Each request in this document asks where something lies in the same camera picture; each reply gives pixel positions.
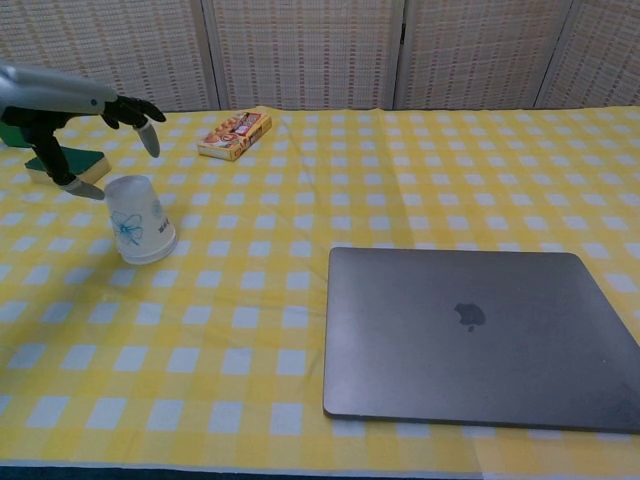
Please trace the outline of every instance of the white paper cup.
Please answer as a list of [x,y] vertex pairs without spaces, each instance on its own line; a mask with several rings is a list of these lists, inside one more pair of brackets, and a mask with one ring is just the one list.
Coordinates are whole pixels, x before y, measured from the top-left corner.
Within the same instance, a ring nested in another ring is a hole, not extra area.
[[176,229],[147,177],[120,177],[104,193],[116,248],[126,262],[143,265],[171,253],[178,241]]

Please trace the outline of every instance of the robotic finger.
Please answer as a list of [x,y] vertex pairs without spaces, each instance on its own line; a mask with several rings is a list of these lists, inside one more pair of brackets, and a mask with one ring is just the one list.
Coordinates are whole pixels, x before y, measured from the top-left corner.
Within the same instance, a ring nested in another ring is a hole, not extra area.
[[0,121],[19,127],[52,180],[73,195],[102,199],[98,187],[88,185],[69,170],[54,132],[73,118],[101,115],[111,128],[131,125],[150,155],[160,154],[160,144],[149,116],[165,116],[146,100],[118,95],[86,78],[46,68],[21,67],[0,60]]

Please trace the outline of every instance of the white woven screen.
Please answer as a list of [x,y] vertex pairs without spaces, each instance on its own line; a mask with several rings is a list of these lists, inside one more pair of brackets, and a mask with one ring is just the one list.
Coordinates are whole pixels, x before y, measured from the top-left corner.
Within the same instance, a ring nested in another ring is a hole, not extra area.
[[193,5],[2,0],[0,58],[78,73],[166,111],[216,108],[202,13]]
[[391,108],[402,1],[203,2],[222,106]]
[[640,1],[580,0],[536,106],[640,105]]
[[396,107],[532,107],[568,7],[568,0],[408,0]]

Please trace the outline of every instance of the yellow sponge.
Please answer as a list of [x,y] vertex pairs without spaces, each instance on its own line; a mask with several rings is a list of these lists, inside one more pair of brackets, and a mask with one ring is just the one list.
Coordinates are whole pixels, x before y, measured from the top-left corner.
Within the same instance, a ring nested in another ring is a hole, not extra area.
[[[94,184],[111,171],[111,165],[102,152],[61,148],[69,163],[69,170],[83,182]],[[53,185],[53,180],[47,175],[39,157],[32,158],[24,166],[33,183]]]

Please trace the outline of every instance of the laptop lid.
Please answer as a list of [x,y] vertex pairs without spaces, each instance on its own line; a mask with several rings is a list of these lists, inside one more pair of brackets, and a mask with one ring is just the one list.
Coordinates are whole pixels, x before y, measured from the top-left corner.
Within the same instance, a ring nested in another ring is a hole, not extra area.
[[334,248],[323,404],[640,432],[640,348],[572,254]]

